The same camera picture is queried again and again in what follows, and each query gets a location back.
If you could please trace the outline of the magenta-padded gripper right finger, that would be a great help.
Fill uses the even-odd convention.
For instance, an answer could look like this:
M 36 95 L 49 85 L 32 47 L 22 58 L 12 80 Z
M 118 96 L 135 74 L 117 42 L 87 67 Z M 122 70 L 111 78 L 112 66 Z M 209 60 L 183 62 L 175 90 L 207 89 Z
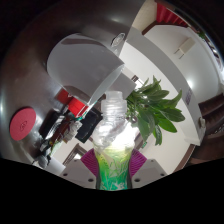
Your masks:
M 167 173 L 155 159 L 147 159 L 138 150 L 133 150 L 129 161 L 129 176 L 131 186 L 140 188 L 155 182 Z

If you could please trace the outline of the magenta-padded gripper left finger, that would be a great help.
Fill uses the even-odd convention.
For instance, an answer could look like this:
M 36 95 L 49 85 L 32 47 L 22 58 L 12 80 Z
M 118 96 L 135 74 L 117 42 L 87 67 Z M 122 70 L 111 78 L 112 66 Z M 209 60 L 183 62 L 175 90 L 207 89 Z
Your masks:
M 89 150 L 80 159 L 72 160 L 60 176 L 81 187 L 95 189 L 98 178 L 98 161 L 94 150 Z

